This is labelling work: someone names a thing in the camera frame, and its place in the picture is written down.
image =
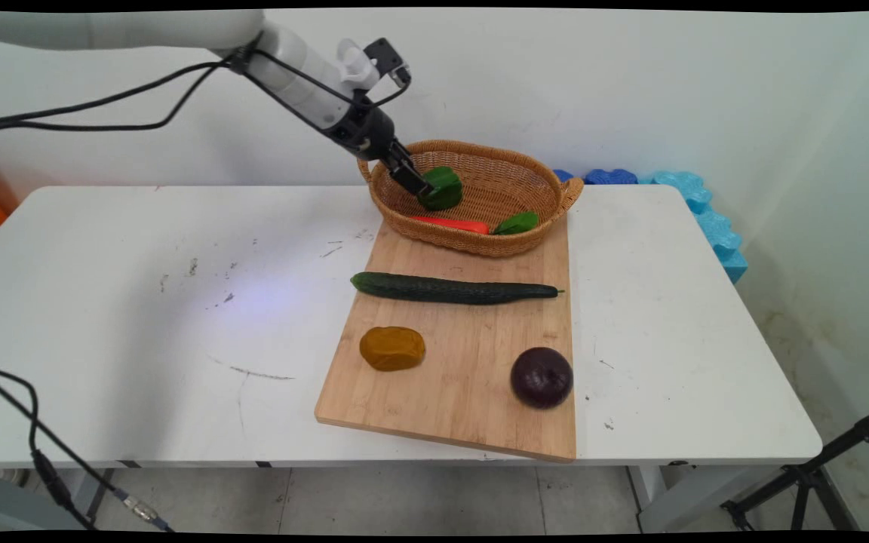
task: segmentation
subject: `purple onion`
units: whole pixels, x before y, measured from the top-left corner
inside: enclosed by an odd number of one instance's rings
[[[551,409],[572,392],[572,364],[554,348],[529,348],[511,365],[511,389],[526,405]]]

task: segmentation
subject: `green vegetable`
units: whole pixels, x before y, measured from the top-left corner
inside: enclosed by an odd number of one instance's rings
[[[517,216],[510,216],[493,232],[498,236],[509,236],[510,234],[521,234],[528,232],[532,228],[539,225],[539,216],[535,212],[519,213]]]
[[[356,289],[380,298],[411,302],[468,303],[493,305],[517,299],[555,298],[560,291],[548,285],[530,283],[469,283],[448,279],[418,278],[415,275],[362,271],[351,278]]]
[[[462,180],[448,166],[438,166],[425,172],[425,181],[434,186],[427,195],[418,195],[418,202],[430,212],[449,210],[462,200]]]

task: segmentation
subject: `red chili pepper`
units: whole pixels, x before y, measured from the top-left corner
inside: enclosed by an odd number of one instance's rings
[[[448,228],[458,228],[458,230],[468,230],[475,234],[489,233],[489,226],[483,222],[478,222],[477,220],[435,219],[435,217],[432,216],[413,216],[411,219],[423,220],[425,222],[430,222],[431,224],[447,226]]]

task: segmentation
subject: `cable connector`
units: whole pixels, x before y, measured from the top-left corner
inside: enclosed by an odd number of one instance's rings
[[[132,511],[132,514],[143,519],[145,522],[151,523],[156,528],[163,530],[163,532],[173,532],[166,521],[159,516],[159,513],[149,503],[143,502],[142,499],[136,498],[134,495],[128,495],[121,488],[117,488],[113,495],[120,499],[120,502],[123,502],[123,505]]]
[[[49,462],[49,459],[38,448],[32,451],[32,463],[35,466],[35,471],[38,472],[38,476],[45,483],[45,488],[48,489],[49,495],[52,495],[52,499],[59,506],[62,506],[62,508],[71,508],[72,494],[69,494],[69,488],[66,488],[65,482],[59,477],[59,472],[56,471],[56,468],[52,467],[52,463]]]
[[[127,509],[130,509],[134,515],[143,519],[144,521],[151,523],[154,519],[159,517],[159,514],[156,513],[154,508],[142,501],[142,499],[134,497],[134,495],[128,495],[121,489],[117,489],[116,498],[119,498],[123,505],[127,506]]]
[[[253,41],[249,42],[249,44],[241,45],[239,48],[234,49],[234,53],[232,53],[230,59],[231,72],[234,72],[236,75],[244,75],[244,72],[247,71],[247,67],[250,65],[250,58],[253,56],[256,44],[259,44],[259,39],[262,37],[263,32],[256,35],[256,38],[253,38]]]

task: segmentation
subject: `basket handle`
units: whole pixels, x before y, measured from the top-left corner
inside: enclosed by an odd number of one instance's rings
[[[575,204],[576,200],[579,199],[579,196],[582,194],[582,188],[585,186],[585,182],[582,179],[574,176],[569,181],[562,183],[562,201],[559,202],[559,214],[565,213],[569,210],[569,207],[572,207]]]
[[[361,170],[361,175],[364,176],[366,183],[371,183],[371,169],[368,168],[368,162],[358,159],[358,169]]]

